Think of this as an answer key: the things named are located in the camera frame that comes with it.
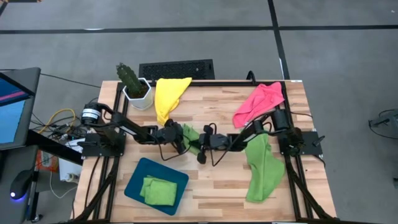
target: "computer screen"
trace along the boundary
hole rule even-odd
[[[26,100],[31,96],[29,90],[0,73],[0,106]]]

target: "wooden tabletop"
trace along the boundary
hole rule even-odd
[[[307,97],[302,82],[285,81],[290,109],[298,113],[310,114]],[[116,94],[116,81],[105,81],[99,94],[99,102],[113,107]],[[199,133],[203,126],[214,122],[219,133],[238,133],[232,124],[232,116],[253,91],[254,87],[191,86],[180,98],[180,104],[170,113],[170,118],[179,123],[191,124]],[[119,104],[121,111],[124,95]],[[292,115],[294,125],[303,131],[313,129],[308,116]],[[155,108],[139,111],[129,105],[127,117],[139,125],[156,125]],[[279,154],[276,137],[269,137],[274,156],[284,162]],[[175,155],[175,149],[162,146],[165,157]],[[124,189],[140,158],[146,157],[165,166],[189,175],[189,182],[174,216],[166,215],[124,195]],[[88,181],[96,158],[86,159],[80,176],[75,198],[75,213],[83,211]],[[303,168],[309,191],[331,216],[335,216],[328,180],[323,164],[313,156],[302,156]],[[98,189],[102,159],[99,160],[90,187],[89,201]],[[210,158],[205,165],[197,162],[196,156],[186,153],[167,162],[162,161],[158,146],[145,146],[127,138],[126,150],[121,157],[112,222],[250,222],[250,221],[292,221],[295,220],[287,174],[264,203],[245,201],[251,179],[251,170],[244,152],[229,152],[224,159],[212,167]],[[305,216],[302,194],[297,189],[301,214]],[[103,196],[100,218],[104,217],[108,192]]]

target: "mouse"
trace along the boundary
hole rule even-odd
[[[18,200],[22,198],[27,189],[29,184],[32,182],[33,178],[33,171],[29,170],[22,170],[19,174],[15,177],[15,179],[11,183],[10,187],[10,196],[14,200]]]

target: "green cloth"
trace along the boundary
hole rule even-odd
[[[197,133],[192,127],[183,124],[183,133],[184,133],[184,145],[185,148],[188,149],[189,151],[192,152],[195,156],[197,156],[200,152],[200,150],[194,146],[190,146],[189,142],[198,140],[199,139],[199,133]]]
[[[246,200],[263,202],[280,183],[285,173],[285,165],[272,155],[267,134],[260,134],[249,141],[244,151],[251,167]]]
[[[139,195],[145,198],[145,203],[148,205],[173,206],[177,195],[177,184],[147,175]]]

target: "cactus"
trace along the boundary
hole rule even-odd
[[[146,92],[134,71],[127,65],[120,63],[116,66],[120,80],[127,86],[130,98],[143,97]]]

